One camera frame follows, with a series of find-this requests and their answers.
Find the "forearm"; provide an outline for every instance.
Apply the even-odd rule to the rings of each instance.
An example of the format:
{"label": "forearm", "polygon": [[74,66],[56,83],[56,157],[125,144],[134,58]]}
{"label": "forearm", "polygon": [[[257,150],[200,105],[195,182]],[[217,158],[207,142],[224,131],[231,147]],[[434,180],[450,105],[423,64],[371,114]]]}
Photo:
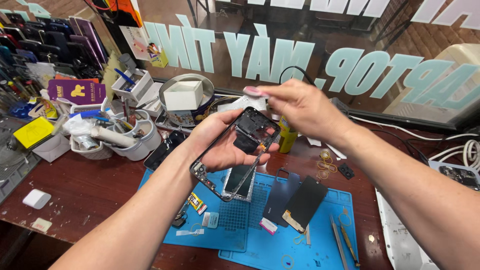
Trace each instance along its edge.
{"label": "forearm", "polygon": [[352,126],[336,144],[368,175],[436,263],[446,269],[477,267],[477,192],[412,159],[358,125]]}
{"label": "forearm", "polygon": [[70,248],[51,269],[149,269],[173,218],[197,184],[190,141],[175,149],[117,212]]}

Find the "rubber band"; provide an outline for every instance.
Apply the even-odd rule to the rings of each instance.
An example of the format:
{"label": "rubber band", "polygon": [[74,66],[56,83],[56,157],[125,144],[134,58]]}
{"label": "rubber band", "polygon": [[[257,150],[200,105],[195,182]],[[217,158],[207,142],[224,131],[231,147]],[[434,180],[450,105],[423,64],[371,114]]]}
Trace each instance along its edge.
{"label": "rubber band", "polygon": [[[324,172],[325,175],[326,175],[326,177],[325,177],[325,178],[321,177],[321,176],[320,176],[320,172]],[[324,170],[319,170],[319,171],[317,172],[317,177],[320,178],[320,179],[327,179],[327,178],[328,178],[328,172],[326,172],[326,171],[324,171]]]}
{"label": "rubber band", "polygon": [[[290,257],[290,259],[292,259],[292,265],[290,265],[290,267],[289,267],[289,268],[286,268],[286,267],[285,267],[285,265],[283,264],[283,258],[285,258],[285,257]],[[287,270],[289,270],[289,269],[292,269],[292,268],[293,268],[293,264],[295,263],[295,262],[293,261],[293,258],[292,258],[292,256],[290,256],[290,255],[287,255],[287,254],[285,254],[285,255],[283,255],[283,256],[282,256],[282,260],[281,260],[281,262],[282,262],[282,266],[283,266],[283,268],[285,268],[285,269],[287,269]]]}
{"label": "rubber band", "polygon": [[[325,164],[325,166],[324,166],[323,168],[322,168],[322,167],[320,167],[320,165],[318,164],[318,163],[320,163],[320,162],[323,162],[323,163]],[[323,161],[323,160],[319,160],[319,161],[317,161],[317,167],[318,167],[320,170],[327,169],[327,168],[328,168],[328,166],[327,166],[327,165],[328,165],[328,164],[326,164],[326,163],[325,163],[325,161]]]}
{"label": "rubber band", "polygon": [[[332,171],[332,170],[330,169],[330,166],[334,166],[334,167],[335,167],[335,171]],[[337,171],[338,171],[338,168],[337,168],[334,164],[329,164],[329,165],[328,165],[328,170],[331,171],[331,172],[337,172]]]}
{"label": "rubber band", "polygon": [[322,151],[322,152],[320,153],[320,157],[321,157],[322,159],[324,159],[324,160],[327,160],[327,159],[330,157],[330,154],[329,154],[327,151]]}
{"label": "rubber band", "polygon": [[[303,235],[304,237],[303,237],[302,239],[300,239],[300,241],[295,242],[295,239],[300,238],[302,235]],[[296,245],[298,245],[298,244],[300,244],[303,240],[305,240],[305,233],[301,233],[299,236],[293,238],[293,243],[295,243]]]}
{"label": "rubber band", "polygon": [[[348,220],[350,221],[350,223],[349,223],[348,225],[346,225],[346,224],[344,224],[344,223],[342,222],[342,220],[340,219],[340,216],[341,216],[341,215],[346,215],[346,216],[347,216]],[[338,221],[340,222],[340,224],[342,224],[342,225],[345,226],[345,227],[348,227],[348,226],[350,226],[350,225],[352,224],[352,219],[350,218],[349,215],[347,215],[347,214],[345,214],[345,213],[341,213],[340,215],[338,215]]]}
{"label": "rubber band", "polygon": [[330,164],[333,163],[333,158],[329,156],[328,158],[324,159],[324,162],[325,162],[325,164],[330,165]]}
{"label": "rubber band", "polygon": [[192,229],[195,225],[200,225],[200,229],[203,229],[202,225],[200,223],[195,223],[194,225],[192,225],[192,227],[190,228],[190,232],[193,233]]}

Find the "glass window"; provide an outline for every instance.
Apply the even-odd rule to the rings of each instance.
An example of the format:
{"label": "glass window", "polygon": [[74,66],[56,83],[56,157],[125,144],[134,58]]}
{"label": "glass window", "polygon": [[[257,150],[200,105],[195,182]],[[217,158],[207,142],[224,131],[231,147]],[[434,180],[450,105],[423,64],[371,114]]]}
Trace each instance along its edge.
{"label": "glass window", "polygon": [[[277,85],[299,66],[350,108],[441,123],[480,95],[480,2],[472,0],[144,0],[139,11],[169,66],[215,87]],[[282,81],[304,78],[293,68]]]}

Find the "purple phone case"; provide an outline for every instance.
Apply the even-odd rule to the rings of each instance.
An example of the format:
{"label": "purple phone case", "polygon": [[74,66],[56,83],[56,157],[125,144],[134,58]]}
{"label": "purple phone case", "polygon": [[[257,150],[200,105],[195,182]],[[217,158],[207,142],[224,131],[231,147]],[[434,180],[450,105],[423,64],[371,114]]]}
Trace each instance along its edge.
{"label": "purple phone case", "polygon": [[88,52],[92,54],[92,56],[95,58],[98,68],[100,70],[103,70],[102,64],[100,63],[100,60],[98,59],[97,54],[93,50],[92,43],[90,43],[87,37],[71,35],[70,39],[72,40],[72,42],[76,42],[84,45],[85,48],[88,50]]}
{"label": "purple phone case", "polygon": [[72,25],[73,31],[75,32],[76,35],[84,36],[88,38],[100,61],[102,63],[107,63],[106,58],[102,53],[100,44],[98,40],[95,38],[95,33],[93,31],[92,23],[85,19],[70,17],[70,24]]}

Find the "screwdriver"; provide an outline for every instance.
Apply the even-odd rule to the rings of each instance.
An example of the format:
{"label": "screwdriver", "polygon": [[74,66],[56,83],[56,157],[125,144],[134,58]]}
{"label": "screwdriver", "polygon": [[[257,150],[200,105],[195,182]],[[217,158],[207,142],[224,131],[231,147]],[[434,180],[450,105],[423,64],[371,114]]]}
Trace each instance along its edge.
{"label": "screwdriver", "polygon": [[357,257],[355,256],[355,252],[353,252],[352,244],[350,243],[350,239],[348,238],[347,231],[345,231],[345,228],[340,225],[340,229],[343,234],[343,238],[345,239],[345,242],[347,243],[347,247],[350,249],[350,252],[352,253],[353,256],[353,261],[355,262],[355,266],[360,266],[359,261],[357,261]]}

